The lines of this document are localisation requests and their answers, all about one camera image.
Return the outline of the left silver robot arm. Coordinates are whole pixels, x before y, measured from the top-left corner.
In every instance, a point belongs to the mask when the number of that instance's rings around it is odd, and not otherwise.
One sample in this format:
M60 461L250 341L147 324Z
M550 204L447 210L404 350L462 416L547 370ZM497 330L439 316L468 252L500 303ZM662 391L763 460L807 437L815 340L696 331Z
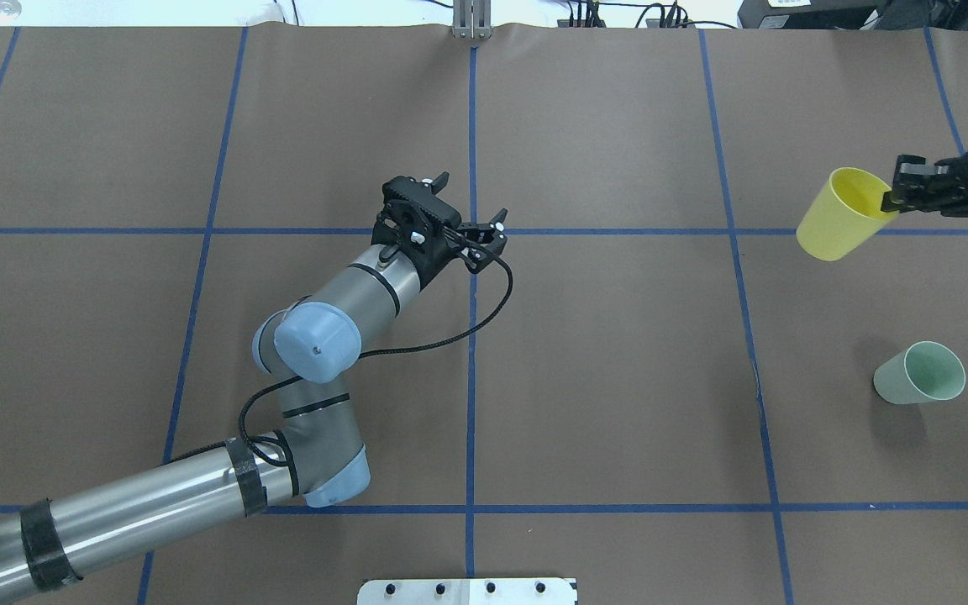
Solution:
M247 413L223 443L73 497L42 499L0 519L0 604L54 592L86 576L222 523L303 497L313 508L369 486L366 445L345 372L398 318L436 271L463 260L476 271L497 254L452 229L438 236L374 237L354 263L291 307L274 313L252 342L272 376L283 425L253 435Z

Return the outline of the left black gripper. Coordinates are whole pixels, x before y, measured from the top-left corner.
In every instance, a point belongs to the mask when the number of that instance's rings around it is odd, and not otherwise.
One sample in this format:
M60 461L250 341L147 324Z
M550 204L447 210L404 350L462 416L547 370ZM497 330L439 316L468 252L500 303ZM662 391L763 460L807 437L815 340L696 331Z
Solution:
M380 245L379 263L384 268L398 257L413 266L419 291L425 290L434 278L455 258L450 242L431 234L426 227L406 226L393 221L376 221L371 243Z

